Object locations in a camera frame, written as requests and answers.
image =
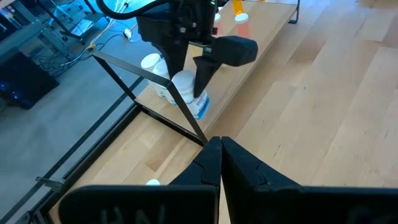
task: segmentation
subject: wooden floor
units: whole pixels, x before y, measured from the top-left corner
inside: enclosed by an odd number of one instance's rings
[[[397,87],[398,1],[302,0],[212,133],[303,185],[398,187]],[[140,114],[76,186],[167,184],[199,150]]]

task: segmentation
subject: white cap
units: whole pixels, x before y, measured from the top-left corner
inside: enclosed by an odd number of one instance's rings
[[[221,15],[216,13],[216,15],[214,16],[214,22],[218,22],[221,19]]]
[[[149,180],[145,185],[160,185],[160,182],[157,179]]]
[[[174,75],[172,82],[179,92],[190,91],[193,88],[195,75],[189,70],[182,70]]]
[[[160,55],[157,53],[147,55],[141,61],[141,67],[145,70],[152,71],[153,67],[160,60]]]
[[[155,75],[158,75],[160,77],[170,79],[169,72],[167,71],[167,64],[166,60],[162,59],[160,60],[154,67],[154,70],[152,71]]]
[[[235,16],[235,22],[237,24],[245,23],[249,19],[249,15],[246,13],[240,13],[239,15]]]

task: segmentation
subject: white bottle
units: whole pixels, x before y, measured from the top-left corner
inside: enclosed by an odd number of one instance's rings
[[[153,72],[154,67],[161,60],[162,59],[160,58],[160,55],[157,53],[147,55],[141,61],[141,68],[147,70],[148,72]],[[164,94],[162,94],[161,89],[157,86],[156,83],[148,80],[148,85],[151,86],[155,90],[155,92],[158,96],[163,97],[163,98],[165,97]]]
[[[193,97],[195,75],[189,70],[182,70],[174,75],[172,82],[182,96],[184,102],[187,104],[188,109],[191,111],[193,117],[195,119],[201,120],[209,108],[210,99],[206,90],[203,90],[198,98]],[[166,99],[174,106],[177,106],[175,100],[169,92],[166,94]]]
[[[169,75],[169,71],[167,70],[167,64],[166,64],[166,60],[162,59],[160,60],[154,67],[153,74],[158,75],[160,77],[163,77],[165,79],[170,80],[170,75]],[[158,96],[166,98],[166,95],[169,91],[167,91],[166,87],[159,85],[157,83],[152,82],[153,87],[156,90],[156,93]]]

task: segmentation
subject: gray floor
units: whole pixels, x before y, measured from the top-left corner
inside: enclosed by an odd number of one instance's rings
[[[135,21],[123,22],[131,25]],[[99,32],[105,26],[106,21],[102,19],[95,30]],[[116,24],[113,31],[105,33],[97,43],[124,29],[122,24]],[[81,47],[74,41],[69,40],[68,43]],[[155,51],[141,40],[130,42],[122,37],[111,39],[102,50],[136,65]],[[115,68],[115,71],[127,85],[138,78],[120,68]],[[44,175],[123,93],[93,58],[78,62],[57,80],[60,86],[32,109],[6,107],[0,113],[0,217],[35,184],[35,178]],[[145,83],[135,92],[140,92]],[[131,104],[129,98],[125,99],[54,177],[61,178]],[[46,191],[40,190],[24,209],[34,205]]]

